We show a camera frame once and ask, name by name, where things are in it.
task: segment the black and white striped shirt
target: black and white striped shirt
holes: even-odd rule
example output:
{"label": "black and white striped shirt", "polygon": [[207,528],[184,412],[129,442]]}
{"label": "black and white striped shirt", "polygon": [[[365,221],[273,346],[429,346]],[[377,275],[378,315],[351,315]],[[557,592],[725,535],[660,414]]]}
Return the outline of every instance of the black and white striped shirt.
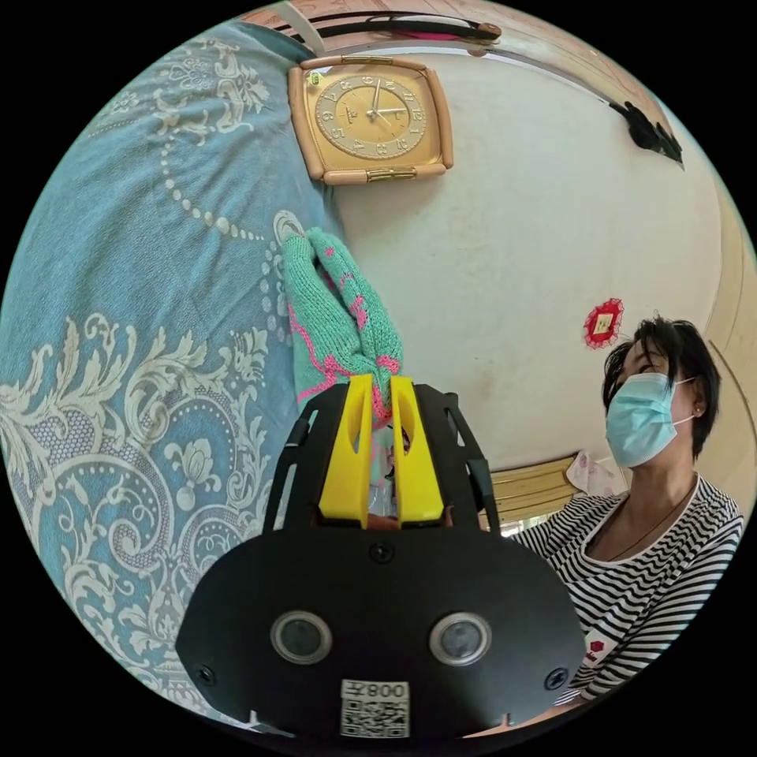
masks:
{"label": "black and white striped shirt", "polygon": [[657,659],[710,596],[741,537],[738,505],[699,477],[684,511],[646,550],[615,562],[587,557],[587,544],[627,496],[580,495],[511,537],[561,577],[586,635],[584,662],[556,704],[594,699]]}

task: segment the woman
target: woman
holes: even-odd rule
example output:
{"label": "woman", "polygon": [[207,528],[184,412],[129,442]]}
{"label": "woman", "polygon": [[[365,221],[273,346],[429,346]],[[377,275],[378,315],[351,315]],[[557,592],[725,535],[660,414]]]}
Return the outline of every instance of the woman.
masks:
{"label": "woman", "polygon": [[[553,717],[625,683],[669,647],[738,545],[736,503],[695,471],[718,414],[720,376],[686,321],[643,321],[605,363],[606,436],[630,491],[578,496],[512,538],[570,591],[587,653]],[[508,729],[505,723],[487,735]]]}

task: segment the face mask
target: face mask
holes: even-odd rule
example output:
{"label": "face mask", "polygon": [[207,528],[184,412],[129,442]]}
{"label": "face mask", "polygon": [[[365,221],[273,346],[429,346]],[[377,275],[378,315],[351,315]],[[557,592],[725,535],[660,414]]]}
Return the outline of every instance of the face mask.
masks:
{"label": "face mask", "polygon": [[662,452],[676,437],[679,423],[694,416],[673,422],[670,405],[678,384],[692,381],[687,378],[668,386],[662,373],[643,373],[631,376],[617,391],[607,412],[607,443],[615,461],[622,468],[635,468]]}

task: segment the screw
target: screw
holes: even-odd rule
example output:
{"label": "screw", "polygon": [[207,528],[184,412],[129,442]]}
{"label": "screw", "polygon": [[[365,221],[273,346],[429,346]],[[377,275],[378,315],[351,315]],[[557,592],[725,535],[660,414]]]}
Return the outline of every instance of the screw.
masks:
{"label": "screw", "polygon": [[198,668],[195,675],[200,679],[201,684],[215,686],[215,673],[207,665]]}
{"label": "screw", "polygon": [[568,680],[567,668],[555,668],[545,679],[544,688],[548,692],[553,692],[560,688]]}
{"label": "screw", "polygon": [[373,562],[378,562],[379,565],[385,565],[387,562],[391,562],[394,557],[394,547],[386,542],[378,542],[377,544],[371,544],[368,550],[368,557]]}

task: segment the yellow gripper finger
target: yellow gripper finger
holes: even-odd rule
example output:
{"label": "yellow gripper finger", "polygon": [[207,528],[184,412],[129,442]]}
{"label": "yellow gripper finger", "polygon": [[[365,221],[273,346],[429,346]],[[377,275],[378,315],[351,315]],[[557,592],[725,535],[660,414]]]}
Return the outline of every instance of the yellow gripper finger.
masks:
{"label": "yellow gripper finger", "polygon": [[[394,483],[397,491],[397,519],[403,523],[439,520],[444,504],[420,417],[412,379],[392,376],[394,417]],[[410,440],[405,453],[402,430]]]}
{"label": "yellow gripper finger", "polygon": [[319,510],[328,520],[368,523],[368,487],[371,479],[371,389],[373,377],[349,380],[345,407],[334,439]]}

